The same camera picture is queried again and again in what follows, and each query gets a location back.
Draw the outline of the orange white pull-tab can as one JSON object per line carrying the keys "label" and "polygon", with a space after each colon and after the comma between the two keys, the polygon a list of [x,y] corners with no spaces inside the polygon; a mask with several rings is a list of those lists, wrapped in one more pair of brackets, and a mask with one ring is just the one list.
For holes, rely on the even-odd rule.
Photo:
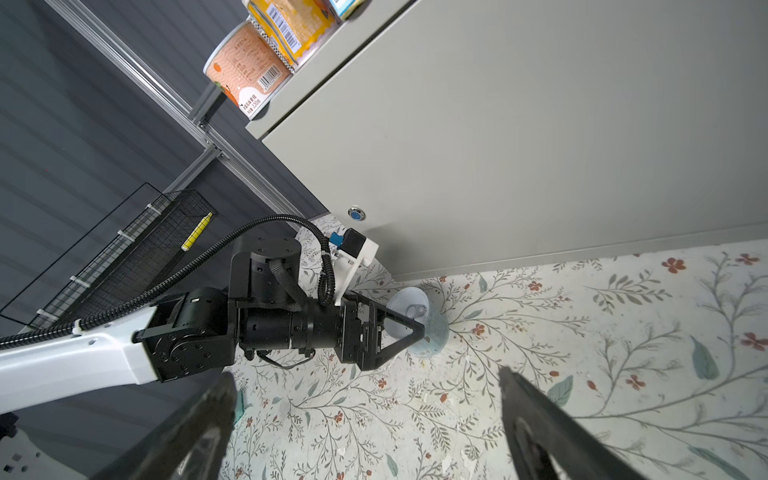
{"label": "orange white pull-tab can", "polygon": [[249,120],[292,77],[292,72],[248,20],[219,43],[207,59],[203,73]]}

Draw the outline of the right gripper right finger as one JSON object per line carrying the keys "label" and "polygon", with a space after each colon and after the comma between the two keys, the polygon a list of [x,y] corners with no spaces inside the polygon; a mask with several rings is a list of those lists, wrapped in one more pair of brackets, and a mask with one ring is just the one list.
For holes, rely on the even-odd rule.
{"label": "right gripper right finger", "polygon": [[641,479],[522,375],[499,369],[502,423],[519,479]]}

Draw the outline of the light blue pull-tab can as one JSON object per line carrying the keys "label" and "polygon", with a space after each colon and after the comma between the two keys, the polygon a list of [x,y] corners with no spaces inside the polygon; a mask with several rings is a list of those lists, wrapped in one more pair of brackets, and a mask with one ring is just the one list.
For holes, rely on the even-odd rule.
{"label": "light blue pull-tab can", "polygon": [[424,326],[424,338],[408,348],[411,355],[429,358],[446,346],[449,322],[422,289],[406,287],[400,290],[388,301],[386,308]]}

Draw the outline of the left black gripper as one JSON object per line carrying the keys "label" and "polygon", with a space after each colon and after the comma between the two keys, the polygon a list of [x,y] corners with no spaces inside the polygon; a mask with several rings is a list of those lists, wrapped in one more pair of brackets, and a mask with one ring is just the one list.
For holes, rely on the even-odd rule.
{"label": "left black gripper", "polygon": [[361,371],[376,370],[424,338],[412,331],[394,342],[382,344],[382,330],[412,330],[426,319],[426,294],[397,292],[384,302],[358,293],[347,293],[340,306],[340,333],[335,353],[343,364]]}

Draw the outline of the yellow oval sardine tin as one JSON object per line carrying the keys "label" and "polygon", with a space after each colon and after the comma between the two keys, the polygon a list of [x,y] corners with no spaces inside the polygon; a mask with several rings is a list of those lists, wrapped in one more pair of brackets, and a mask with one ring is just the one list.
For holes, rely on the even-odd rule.
{"label": "yellow oval sardine tin", "polygon": [[335,15],[340,19],[346,21],[352,13],[363,3],[365,0],[330,0],[329,4],[333,9]]}

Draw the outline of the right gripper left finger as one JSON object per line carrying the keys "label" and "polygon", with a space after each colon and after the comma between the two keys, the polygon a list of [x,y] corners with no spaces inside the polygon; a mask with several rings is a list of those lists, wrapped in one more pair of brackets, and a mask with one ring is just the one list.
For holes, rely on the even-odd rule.
{"label": "right gripper left finger", "polygon": [[216,479],[234,429],[238,390],[229,372],[191,398],[96,479]]}

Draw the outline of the brown can white lid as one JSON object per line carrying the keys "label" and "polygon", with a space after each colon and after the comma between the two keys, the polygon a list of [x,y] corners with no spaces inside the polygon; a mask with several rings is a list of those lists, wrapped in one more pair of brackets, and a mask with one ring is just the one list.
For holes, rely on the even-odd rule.
{"label": "brown can white lid", "polygon": [[249,21],[291,73],[335,32],[339,22],[326,1],[243,0]]}

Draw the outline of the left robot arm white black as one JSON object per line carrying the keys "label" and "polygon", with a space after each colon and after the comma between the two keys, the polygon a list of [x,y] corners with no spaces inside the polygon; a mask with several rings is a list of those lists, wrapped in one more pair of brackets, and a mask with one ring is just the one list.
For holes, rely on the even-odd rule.
{"label": "left robot arm white black", "polygon": [[375,251],[361,236],[344,242],[333,257],[335,291],[323,305],[299,286],[297,240],[239,238],[227,290],[172,295],[94,328],[77,322],[59,338],[3,351],[1,410],[173,381],[228,367],[238,354],[270,362],[274,351],[294,350],[308,362],[331,349],[342,363],[375,370],[425,336],[413,316],[348,291]]}

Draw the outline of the beige metal cabinet box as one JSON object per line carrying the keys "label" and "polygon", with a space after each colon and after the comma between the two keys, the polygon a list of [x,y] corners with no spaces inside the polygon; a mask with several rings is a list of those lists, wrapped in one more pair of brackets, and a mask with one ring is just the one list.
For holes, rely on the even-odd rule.
{"label": "beige metal cabinet box", "polygon": [[370,1],[248,131],[399,280],[763,239],[763,1]]}

